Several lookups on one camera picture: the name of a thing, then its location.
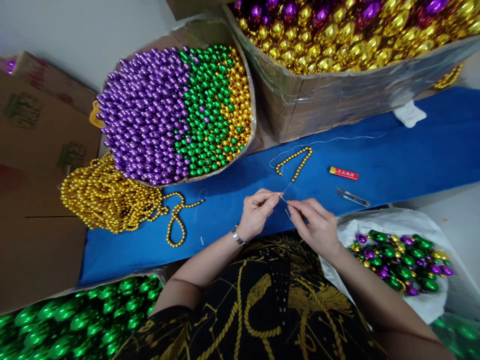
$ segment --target blue cloth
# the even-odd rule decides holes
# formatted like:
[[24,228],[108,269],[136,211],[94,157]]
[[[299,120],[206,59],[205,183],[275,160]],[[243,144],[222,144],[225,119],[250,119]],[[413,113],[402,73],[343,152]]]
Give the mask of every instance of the blue cloth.
[[[247,156],[208,179],[165,188],[165,193],[177,191],[185,195],[187,204],[198,200],[201,189],[208,190],[204,203],[180,212],[187,231],[184,244],[177,248],[167,244],[170,214],[119,235],[103,229],[89,230],[79,284],[86,286],[198,253],[204,248],[201,237],[207,246],[240,221],[246,196],[260,188],[281,192],[287,187],[305,153],[284,166],[284,176],[277,175],[269,163],[297,145],[337,137],[383,135],[311,145],[312,156],[284,197],[316,198],[337,216],[364,207],[343,199],[335,188],[366,199],[375,207],[480,181],[480,91],[456,87],[416,105],[427,113],[427,118],[413,128],[404,127],[391,112],[384,113]],[[272,161],[272,166],[302,148],[282,154]],[[330,166],[359,173],[359,180],[331,175]],[[171,209],[177,203],[178,197],[166,202]],[[262,235],[293,228],[286,208],[280,200]],[[172,239],[178,242],[180,235],[175,223]]]

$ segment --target person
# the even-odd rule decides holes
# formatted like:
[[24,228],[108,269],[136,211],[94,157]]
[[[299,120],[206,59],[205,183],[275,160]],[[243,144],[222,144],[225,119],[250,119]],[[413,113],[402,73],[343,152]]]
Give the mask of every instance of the person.
[[[342,246],[335,216],[315,199],[288,201],[297,232],[254,239],[279,195],[246,197],[236,234],[250,245],[229,232],[190,258],[115,359],[454,359]],[[319,256],[356,306],[325,279]]]

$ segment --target yellow handle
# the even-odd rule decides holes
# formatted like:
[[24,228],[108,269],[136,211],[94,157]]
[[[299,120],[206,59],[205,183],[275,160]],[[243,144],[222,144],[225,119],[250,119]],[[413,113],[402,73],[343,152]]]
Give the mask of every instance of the yellow handle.
[[97,128],[102,129],[104,127],[104,122],[102,120],[97,119],[97,114],[100,114],[101,111],[99,109],[99,102],[95,100],[93,102],[93,109],[90,113],[90,122],[95,125]]

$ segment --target white tissue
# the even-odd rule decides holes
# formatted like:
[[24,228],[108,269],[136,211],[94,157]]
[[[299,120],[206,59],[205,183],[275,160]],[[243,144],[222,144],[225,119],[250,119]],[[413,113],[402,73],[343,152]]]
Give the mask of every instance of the white tissue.
[[407,128],[413,128],[417,122],[427,117],[427,113],[416,107],[413,100],[393,110],[393,114]]

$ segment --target fingers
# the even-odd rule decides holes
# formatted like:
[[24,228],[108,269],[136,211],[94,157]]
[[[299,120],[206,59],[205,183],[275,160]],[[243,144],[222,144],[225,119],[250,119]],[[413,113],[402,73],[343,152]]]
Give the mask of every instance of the fingers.
[[271,193],[272,191],[264,189],[263,187],[258,189],[258,191],[255,194],[260,194],[260,193]]
[[306,217],[309,223],[317,224],[319,222],[319,213],[316,212],[315,209],[308,203],[297,200],[289,200],[288,204]]
[[253,194],[252,196],[247,196],[245,198],[245,201],[250,202],[254,205],[259,205],[273,195],[276,195],[277,198],[279,197],[275,192],[266,190],[264,192],[257,192],[255,194]]
[[308,198],[306,200],[303,200],[302,202],[310,205],[317,213],[319,213],[321,216],[323,216],[326,220],[335,216],[330,211],[326,210],[322,206],[322,204],[317,201],[317,199],[314,199],[314,198],[311,197],[311,198]]
[[265,203],[260,206],[258,208],[258,213],[259,215],[262,215],[264,216],[265,218],[267,218],[268,216],[270,216],[270,212],[273,212],[274,210],[274,207],[279,203],[279,200],[280,200],[280,196],[274,192],[273,195],[271,195],[266,201]]
[[307,228],[307,224],[302,219],[302,215],[300,215],[299,211],[291,205],[288,205],[288,211],[290,211],[291,222],[293,223],[293,225],[295,225],[300,236],[303,239],[307,238],[310,232]]

